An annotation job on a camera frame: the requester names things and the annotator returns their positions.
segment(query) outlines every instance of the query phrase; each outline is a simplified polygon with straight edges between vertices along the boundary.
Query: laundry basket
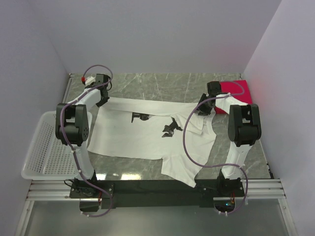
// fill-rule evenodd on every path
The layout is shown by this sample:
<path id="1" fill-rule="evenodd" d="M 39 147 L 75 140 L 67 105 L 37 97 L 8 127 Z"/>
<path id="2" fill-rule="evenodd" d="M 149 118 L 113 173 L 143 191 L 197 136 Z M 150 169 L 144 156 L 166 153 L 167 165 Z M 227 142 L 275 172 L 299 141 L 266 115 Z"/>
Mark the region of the laundry basket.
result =
<path id="1" fill-rule="evenodd" d="M 88 112 L 91 129 L 92 114 Z M 33 180 L 66 180 L 76 176 L 69 146 L 55 136 L 56 111 L 44 113 L 37 125 L 25 159 L 22 177 Z"/>

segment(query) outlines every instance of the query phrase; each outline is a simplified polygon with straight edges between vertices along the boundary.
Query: wall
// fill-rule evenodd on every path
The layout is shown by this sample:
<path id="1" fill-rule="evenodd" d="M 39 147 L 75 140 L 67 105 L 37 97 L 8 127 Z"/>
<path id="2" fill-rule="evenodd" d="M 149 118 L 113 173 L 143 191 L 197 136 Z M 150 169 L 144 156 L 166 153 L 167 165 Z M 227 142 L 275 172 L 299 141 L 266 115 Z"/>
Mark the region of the wall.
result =
<path id="1" fill-rule="evenodd" d="M 246 70 L 262 142 L 297 230 L 314 235 L 315 1 L 283 0 Z"/>
<path id="2" fill-rule="evenodd" d="M 29 0 L 70 72 L 243 72 L 281 0 Z"/>
<path id="3" fill-rule="evenodd" d="M 0 234 L 14 235 L 30 181 L 21 177 L 43 112 L 61 101 L 66 70 L 39 20 L 24 0 L 0 7 Z"/>

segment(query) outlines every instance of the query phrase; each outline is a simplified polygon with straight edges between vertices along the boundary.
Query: purple cable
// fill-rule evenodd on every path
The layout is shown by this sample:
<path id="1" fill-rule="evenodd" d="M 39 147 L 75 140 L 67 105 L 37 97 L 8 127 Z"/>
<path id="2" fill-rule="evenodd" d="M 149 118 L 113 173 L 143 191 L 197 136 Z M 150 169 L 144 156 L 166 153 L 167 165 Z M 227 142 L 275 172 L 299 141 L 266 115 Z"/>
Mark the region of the purple cable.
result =
<path id="1" fill-rule="evenodd" d="M 93 188 L 96 188 L 97 190 L 99 190 L 99 191 L 105 193 L 105 194 L 109 197 L 109 199 L 110 199 L 110 206 L 109 206 L 109 208 L 108 208 L 107 211 L 105 211 L 104 213 L 99 214 L 99 215 L 89 215 L 89 214 L 87 214 L 87 213 L 84 212 L 83 214 L 86 215 L 86 216 L 88 216 L 88 217 L 100 217 L 100 216 L 106 215 L 106 214 L 113 208 L 113 204 L 114 204 L 113 198 L 112 198 L 112 196 L 111 196 L 108 192 L 106 192 L 104 189 L 101 189 L 101 188 L 95 186 L 94 184 L 88 182 L 87 178 L 86 178 L 86 177 L 84 176 L 84 174 L 82 173 L 81 167 L 80 167 L 80 165 L 79 165 L 78 157 L 77 157 L 77 155 L 76 155 L 76 153 L 75 153 L 75 148 L 74 148 L 73 145 L 69 142 L 69 139 L 68 139 L 68 137 L 67 137 L 67 135 L 66 135 L 66 133 L 65 133 L 63 118 L 64 118 L 64 111 L 67 109 L 67 107 L 69 107 L 69 106 L 71 106 L 71 105 L 77 103 L 78 101 L 80 101 L 83 97 L 85 97 L 89 92 L 93 91 L 94 89 L 97 89 L 97 88 L 99 88 L 99 87 L 105 86 L 105 85 L 109 84 L 109 83 L 113 80 L 114 75 L 113 75 L 113 72 L 111 71 L 111 69 L 109 69 L 109 68 L 108 68 L 107 66 L 105 66 L 105 65 L 100 65 L 100 64 L 90 66 L 90 67 L 84 72 L 83 76 L 85 77 L 85 74 L 88 72 L 88 70 L 90 70 L 91 68 L 96 67 L 96 66 L 100 66 L 100 67 L 106 68 L 106 69 L 110 72 L 110 74 L 111 74 L 110 80 L 109 80 L 108 82 L 106 82 L 106 83 L 103 83 L 103 84 L 101 84 L 101 85 L 95 86 L 95 87 L 91 88 L 90 90 L 84 92 L 84 93 L 83 93 L 81 96 L 79 96 L 76 100 L 74 100 L 74 101 L 72 101 L 72 102 L 66 104 L 66 105 L 62 108 L 61 113 L 60 113 L 61 132 L 63 133 L 63 137 L 64 137 L 65 142 L 69 145 L 69 147 L 70 147 L 71 150 L 73 151 L 74 162 L 75 162 L 75 165 L 76 165 L 76 167 L 77 167 L 77 169 L 78 169 L 78 171 L 79 171 L 79 174 L 80 174 L 81 178 L 82 178 L 82 179 L 84 180 L 84 182 L 87 183 L 89 186 L 91 186 L 91 187 L 93 187 Z"/>
<path id="2" fill-rule="evenodd" d="M 247 196 L 247 192 L 248 192 L 248 177 L 247 177 L 247 174 L 246 172 L 244 171 L 244 169 L 242 167 L 240 167 L 239 165 L 237 164 L 229 164 L 229 163 L 226 163 L 226 164 L 218 164 L 218 165 L 213 165 L 213 166 L 206 166 L 206 165 L 201 165 L 197 162 L 195 162 L 192 157 L 188 154 L 188 151 L 187 151 L 187 147 L 186 147 L 186 141 L 185 141 L 185 137 L 186 137 L 186 129 L 187 129 L 187 126 L 188 126 L 188 123 L 189 123 L 189 120 L 190 118 L 192 117 L 192 115 L 197 111 L 197 109 L 204 103 L 206 102 L 209 102 L 211 100 L 215 100 L 215 99 L 222 99 L 222 98 L 227 98 L 229 96 L 237 96 L 237 95 L 243 95 L 245 93 L 245 90 L 244 88 L 237 82 L 234 82 L 234 81 L 226 81 L 226 82 L 229 82 L 229 83 L 234 83 L 234 84 L 237 84 L 239 87 L 241 87 L 242 89 L 242 92 L 241 93 L 234 93 L 234 94 L 228 94 L 226 96 L 223 96 L 223 97 L 211 97 L 211 98 L 208 98 L 202 102 L 200 102 L 194 109 L 193 111 L 190 113 L 190 115 L 188 116 L 188 119 L 185 123 L 185 126 L 184 126 L 184 130 L 183 130 L 183 146 L 184 146 L 184 151 L 187 155 L 187 157 L 189 158 L 190 161 L 192 161 L 192 163 L 194 163 L 195 165 L 197 166 L 200 166 L 200 167 L 204 167 L 204 168 L 213 168 L 213 167 L 222 167 L 222 166 L 235 166 L 237 168 L 240 168 L 240 170 L 243 172 L 244 176 L 245 176 L 245 179 L 246 179 L 246 189 L 245 189 L 245 195 L 244 195 L 244 198 L 241 202 L 241 204 L 239 204 L 233 211 L 230 211 L 228 212 L 227 214 L 232 214 L 234 212 L 236 212 L 245 202 L 245 199 L 246 199 L 246 196 Z"/>

